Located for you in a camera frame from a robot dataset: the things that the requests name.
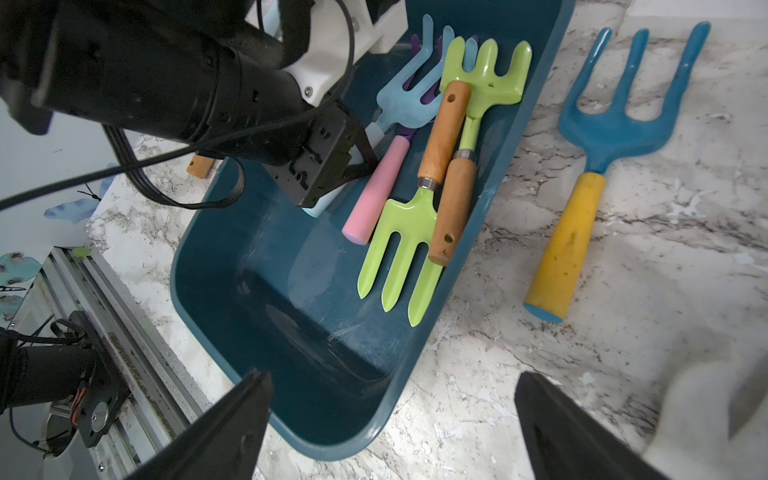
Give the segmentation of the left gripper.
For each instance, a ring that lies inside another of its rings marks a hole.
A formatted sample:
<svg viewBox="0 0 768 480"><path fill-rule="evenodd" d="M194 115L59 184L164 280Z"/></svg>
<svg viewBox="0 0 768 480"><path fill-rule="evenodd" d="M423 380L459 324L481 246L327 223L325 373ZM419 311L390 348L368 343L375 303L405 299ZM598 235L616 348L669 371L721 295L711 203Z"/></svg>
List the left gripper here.
<svg viewBox="0 0 768 480"><path fill-rule="evenodd" d="M117 172L169 204L128 145L136 131L179 154L266 166L299 207L368 176L378 160L359 118L328 95L298 115L264 121L239 106L247 1L5 1L1 97L27 132L62 113L99 123Z"/></svg>

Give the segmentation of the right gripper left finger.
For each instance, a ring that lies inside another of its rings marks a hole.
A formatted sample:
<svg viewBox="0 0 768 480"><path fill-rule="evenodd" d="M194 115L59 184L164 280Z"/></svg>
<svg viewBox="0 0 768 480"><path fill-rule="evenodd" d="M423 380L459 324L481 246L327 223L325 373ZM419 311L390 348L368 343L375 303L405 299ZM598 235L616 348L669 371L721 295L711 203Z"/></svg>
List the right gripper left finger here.
<svg viewBox="0 0 768 480"><path fill-rule="evenodd" d="M245 375L131 479L250 479L256 469L274 387L267 371Z"/></svg>

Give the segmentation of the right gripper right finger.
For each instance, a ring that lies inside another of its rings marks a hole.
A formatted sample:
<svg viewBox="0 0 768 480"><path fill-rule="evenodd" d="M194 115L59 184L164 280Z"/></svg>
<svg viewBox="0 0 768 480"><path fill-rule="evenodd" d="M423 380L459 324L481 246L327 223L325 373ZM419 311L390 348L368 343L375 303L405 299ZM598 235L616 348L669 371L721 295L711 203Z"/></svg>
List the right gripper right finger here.
<svg viewBox="0 0 768 480"><path fill-rule="evenodd" d="M662 479L545 376L520 375L515 406L537 479Z"/></svg>

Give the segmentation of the green trowel wooden handle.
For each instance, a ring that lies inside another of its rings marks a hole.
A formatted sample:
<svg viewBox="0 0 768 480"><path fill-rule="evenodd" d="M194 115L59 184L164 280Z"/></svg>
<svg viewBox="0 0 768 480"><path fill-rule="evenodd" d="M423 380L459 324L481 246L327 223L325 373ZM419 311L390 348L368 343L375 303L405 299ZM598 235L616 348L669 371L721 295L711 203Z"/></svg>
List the green trowel wooden handle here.
<svg viewBox="0 0 768 480"><path fill-rule="evenodd" d="M194 155L190 160L186 172L196 178L205 180L208 178L215 160L205 156Z"/></svg>

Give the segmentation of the teal plastic storage box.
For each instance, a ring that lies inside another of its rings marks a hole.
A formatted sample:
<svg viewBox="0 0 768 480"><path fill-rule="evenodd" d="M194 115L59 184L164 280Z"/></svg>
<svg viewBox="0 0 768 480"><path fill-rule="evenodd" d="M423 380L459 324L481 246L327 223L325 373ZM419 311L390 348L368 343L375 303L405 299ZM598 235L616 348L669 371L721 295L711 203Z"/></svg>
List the teal plastic storage box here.
<svg viewBox="0 0 768 480"><path fill-rule="evenodd" d="M240 199L197 213L171 273L173 304L187 327L233 381L270 372L271 426L296 450L338 461L365 449L389 419L438 321L513 160L573 14L570 1L410 1L409 32L430 15L436 29L493 39L497 70L527 41L533 59L522 101L483 117L472 211L456 254L442 272L417 326L407 318L417 272L397 305L384 311L383 281L360 298L366 250L341 228L363 182L356 181L319 218L293 205L256 161L226 161L210 196L247 176Z"/></svg>

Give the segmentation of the light blue rake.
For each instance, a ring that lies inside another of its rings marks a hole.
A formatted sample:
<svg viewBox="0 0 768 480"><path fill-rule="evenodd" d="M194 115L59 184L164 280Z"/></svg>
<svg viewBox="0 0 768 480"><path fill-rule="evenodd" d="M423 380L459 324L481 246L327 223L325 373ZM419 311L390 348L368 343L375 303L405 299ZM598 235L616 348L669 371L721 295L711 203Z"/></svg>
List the light blue rake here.
<svg viewBox="0 0 768 480"><path fill-rule="evenodd" d="M424 14L422 17L422 33L420 51L392 77L376 96L381 113L375 122L370 123L365 128L365 134L372 148L379 144L385 133L394 124L416 130L427 125L437 115L442 95L435 94L433 99L426 104L423 104L421 99L425 95L433 93L435 86L439 83L445 64L445 50L455 38L455 34L451 26L445 26L438 41L439 52L434 54L434 22L429 14ZM406 90L404 88L406 81L414 77L418 69L432 57L439 57L440 60L418 83L410 90Z"/></svg>

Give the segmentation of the purple tool pink handle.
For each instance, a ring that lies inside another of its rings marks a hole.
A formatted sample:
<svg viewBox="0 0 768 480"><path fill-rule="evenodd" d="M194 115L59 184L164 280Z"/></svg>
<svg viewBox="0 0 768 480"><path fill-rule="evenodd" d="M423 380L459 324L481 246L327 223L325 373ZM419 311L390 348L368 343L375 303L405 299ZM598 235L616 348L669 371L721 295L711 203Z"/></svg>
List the purple tool pink handle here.
<svg viewBox="0 0 768 480"><path fill-rule="evenodd" d="M447 84L420 167L419 178L424 186L439 185L443 182L451 148L458 139L470 98L469 84L459 80ZM403 128L393 138L342 229L343 235L349 241L357 245L369 242L385 209L385 203L411 146L414 133L413 129Z"/></svg>

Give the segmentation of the green rake wooden handle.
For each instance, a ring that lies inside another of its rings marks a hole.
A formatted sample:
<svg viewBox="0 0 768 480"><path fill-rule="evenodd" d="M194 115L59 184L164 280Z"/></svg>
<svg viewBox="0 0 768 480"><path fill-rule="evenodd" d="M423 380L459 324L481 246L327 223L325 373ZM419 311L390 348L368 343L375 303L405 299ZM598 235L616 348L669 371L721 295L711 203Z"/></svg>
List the green rake wooden handle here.
<svg viewBox="0 0 768 480"><path fill-rule="evenodd" d="M496 105L514 105L522 100L533 57L526 41L514 48L508 72L495 73L498 44L488 39L457 37L449 45L441 85L461 82L471 89L458 149L447 168L436 226L430 242L429 260L446 267L467 224L477 174L476 145L484 114Z"/></svg>

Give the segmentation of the green fork wooden handle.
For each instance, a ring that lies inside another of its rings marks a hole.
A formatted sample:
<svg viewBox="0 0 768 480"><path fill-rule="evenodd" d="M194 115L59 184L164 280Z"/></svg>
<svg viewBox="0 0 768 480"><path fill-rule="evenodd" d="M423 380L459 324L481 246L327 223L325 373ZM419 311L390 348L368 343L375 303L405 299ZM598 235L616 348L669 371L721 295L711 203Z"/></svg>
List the green fork wooden handle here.
<svg viewBox="0 0 768 480"><path fill-rule="evenodd" d="M384 311L397 304L419 245L429 244L435 229L435 192L444 183L448 163L458 139L472 91L469 84L452 81L444 90L439 111L422 156L413 198L402 203L388 199L374 231L357 281L360 297L373 288L390 237L399 243L381 292Z"/></svg>

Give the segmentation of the teal fork yellow handle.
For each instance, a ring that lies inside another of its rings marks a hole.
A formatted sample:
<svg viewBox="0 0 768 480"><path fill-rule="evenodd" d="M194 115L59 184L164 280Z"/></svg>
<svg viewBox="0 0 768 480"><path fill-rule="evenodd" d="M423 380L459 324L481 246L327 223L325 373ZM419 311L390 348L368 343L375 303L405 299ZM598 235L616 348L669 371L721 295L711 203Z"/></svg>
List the teal fork yellow handle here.
<svg viewBox="0 0 768 480"><path fill-rule="evenodd" d="M669 141L710 29L711 24L702 21L691 31L661 113L650 121L635 120L626 114L631 88L649 39L647 29L637 31L632 39L626 66L608 110L586 114L579 109L578 100L609 43L612 30L604 28L598 34L559 117L561 135L584 151L586 163L524 300L525 309L536 318L550 323L566 319L588 253L606 172L616 160L653 153Z"/></svg>

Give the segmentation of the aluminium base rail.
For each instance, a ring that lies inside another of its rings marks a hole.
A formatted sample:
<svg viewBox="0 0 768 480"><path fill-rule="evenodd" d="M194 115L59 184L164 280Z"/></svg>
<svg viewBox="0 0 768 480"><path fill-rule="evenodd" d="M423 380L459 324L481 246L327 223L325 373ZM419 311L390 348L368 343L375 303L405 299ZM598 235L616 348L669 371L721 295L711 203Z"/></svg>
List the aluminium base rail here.
<svg viewBox="0 0 768 480"><path fill-rule="evenodd" d="M82 311L114 358L130 394L99 443L65 438L63 403L21 407L1 417L4 479L121 479L150 460L202 415L205 398L127 288L97 254L55 247L21 287L3 327L51 335L50 324Z"/></svg>

